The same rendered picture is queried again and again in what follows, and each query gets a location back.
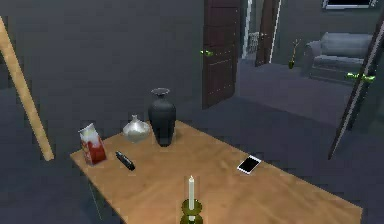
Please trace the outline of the green vase with twig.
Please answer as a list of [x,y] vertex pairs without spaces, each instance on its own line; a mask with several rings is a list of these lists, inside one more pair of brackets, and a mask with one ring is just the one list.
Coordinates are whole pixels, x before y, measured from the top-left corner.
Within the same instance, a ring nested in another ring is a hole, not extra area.
[[288,62],[288,68],[289,69],[293,69],[294,67],[294,64],[295,64],[295,57],[296,57],[296,49],[298,47],[298,45],[300,44],[301,42],[301,39],[295,39],[293,41],[293,51],[292,51],[292,56],[291,56],[291,59],[289,60]]

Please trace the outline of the red and white box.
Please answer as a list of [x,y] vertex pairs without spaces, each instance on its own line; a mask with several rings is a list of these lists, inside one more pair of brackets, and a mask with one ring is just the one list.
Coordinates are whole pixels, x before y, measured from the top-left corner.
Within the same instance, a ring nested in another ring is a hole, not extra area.
[[93,123],[78,131],[82,151],[88,165],[96,165],[106,159],[105,148]]

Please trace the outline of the white-framed phone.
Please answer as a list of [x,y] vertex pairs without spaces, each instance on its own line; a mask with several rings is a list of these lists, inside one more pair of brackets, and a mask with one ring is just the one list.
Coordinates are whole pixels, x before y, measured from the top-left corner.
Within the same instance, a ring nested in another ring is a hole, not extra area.
[[261,160],[255,156],[249,155],[245,160],[243,160],[238,166],[237,169],[247,175],[251,174],[252,171],[261,163]]

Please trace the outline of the tall black vase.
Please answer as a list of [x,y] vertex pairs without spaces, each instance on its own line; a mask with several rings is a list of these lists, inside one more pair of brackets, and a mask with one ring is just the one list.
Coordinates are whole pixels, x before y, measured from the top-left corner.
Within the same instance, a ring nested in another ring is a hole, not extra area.
[[157,99],[148,108],[148,117],[157,143],[168,147],[172,143],[176,121],[176,107],[166,95],[168,88],[155,88],[151,91]]

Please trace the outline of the light wooden pole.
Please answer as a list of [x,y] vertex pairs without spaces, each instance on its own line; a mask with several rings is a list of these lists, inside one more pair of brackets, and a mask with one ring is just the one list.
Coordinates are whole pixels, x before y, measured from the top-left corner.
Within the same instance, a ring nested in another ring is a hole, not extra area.
[[25,114],[29,120],[37,143],[40,147],[42,156],[46,161],[55,158],[50,146],[47,134],[42,125],[39,113],[32,98],[30,89],[27,85],[25,76],[19,64],[14,47],[8,35],[4,19],[0,16],[0,53],[2,54],[5,64],[10,73],[10,77],[14,83],[20,101],[23,105]]

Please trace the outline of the wooden table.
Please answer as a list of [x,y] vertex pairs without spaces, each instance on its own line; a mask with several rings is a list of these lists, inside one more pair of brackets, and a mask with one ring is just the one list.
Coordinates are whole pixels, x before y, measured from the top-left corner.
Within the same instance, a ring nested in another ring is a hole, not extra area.
[[265,162],[247,175],[237,169],[246,153],[183,122],[168,147],[121,134],[104,145],[107,158],[94,166],[81,151],[71,158],[124,224],[180,224],[190,176],[204,224],[360,224],[360,207]]

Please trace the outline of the dark brown room door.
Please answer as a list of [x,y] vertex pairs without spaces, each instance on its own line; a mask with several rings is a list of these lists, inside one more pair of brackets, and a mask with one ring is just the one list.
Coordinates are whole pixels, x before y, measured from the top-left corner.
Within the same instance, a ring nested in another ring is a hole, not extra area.
[[272,52],[279,0],[263,0],[255,66],[267,64]]
[[235,92],[241,0],[204,0],[202,108],[209,108]]

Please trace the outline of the small silver vase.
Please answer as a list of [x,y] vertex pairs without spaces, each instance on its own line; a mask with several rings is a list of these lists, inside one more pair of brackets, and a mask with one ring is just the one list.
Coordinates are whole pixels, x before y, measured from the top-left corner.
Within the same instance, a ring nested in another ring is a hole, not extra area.
[[132,143],[144,140],[149,135],[149,132],[149,125],[139,120],[137,115],[133,115],[132,120],[123,128],[123,135]]

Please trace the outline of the white candle on green holder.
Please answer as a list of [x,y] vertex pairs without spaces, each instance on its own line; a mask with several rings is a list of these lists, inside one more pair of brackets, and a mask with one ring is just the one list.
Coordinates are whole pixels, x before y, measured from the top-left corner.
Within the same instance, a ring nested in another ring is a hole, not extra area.
[[181,209],[180,224],[203,224],[203,218],[200,215],[202,204],[195,198],[195,179],[193,176],[188,179],[188,198],[183,201]]

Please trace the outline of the white-framed window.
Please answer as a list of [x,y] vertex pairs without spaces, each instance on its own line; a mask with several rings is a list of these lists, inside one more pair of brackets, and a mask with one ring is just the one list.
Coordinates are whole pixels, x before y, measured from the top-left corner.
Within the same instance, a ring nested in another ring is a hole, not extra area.
[[327,10],[374,8],[379,0],[323,0],[322,8]]

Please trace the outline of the dark room door edge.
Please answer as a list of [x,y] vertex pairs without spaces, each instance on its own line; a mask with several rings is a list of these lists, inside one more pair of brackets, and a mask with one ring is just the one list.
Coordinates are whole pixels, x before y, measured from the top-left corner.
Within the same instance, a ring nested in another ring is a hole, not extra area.
[[[376,68],[381,56],[383,41],[384,41],[384,9],[381,11],[379,19],[377,20],[375,32],[373,34],[367,54],[363,61],[363,65],[361,66],[358,74],[360,75],[365,74],[367,76],[368,75],[374,76],[376,74]],[[364,87],[365,87],[365,82],[363,82],[359,77],[354,83],[347,106],[345,107],[342,119],[339,123],[335,137],[328,151],[328,156],[327,156],[328,159],[331,159],[333,157],[336,149],[338,148],[340,141],[343,138],[345,131],[352,123],[352,116],[353,114],[355,114],[355,107],[358,100],[360,99],[360,94],[361,94],[361,91],[364,89]]]

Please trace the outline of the grey sofa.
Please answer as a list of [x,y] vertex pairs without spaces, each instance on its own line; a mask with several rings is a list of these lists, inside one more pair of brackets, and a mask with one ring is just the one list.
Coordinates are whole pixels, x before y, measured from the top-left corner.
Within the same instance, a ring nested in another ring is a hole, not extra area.
[[326,82],[352,85],[364,62],[371,34],[329,33],[320,40],[308,42],[302,57],[301,75]]

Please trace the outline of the black remote control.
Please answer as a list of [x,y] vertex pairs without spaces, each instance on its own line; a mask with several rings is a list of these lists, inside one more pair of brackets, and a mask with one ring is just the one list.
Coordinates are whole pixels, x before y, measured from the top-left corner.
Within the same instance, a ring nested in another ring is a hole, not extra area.
[[120,151],[115,152],[117,159],[124,164],[129,170],[133,171],[135,169],[134,163],[129,160],[123,153]]

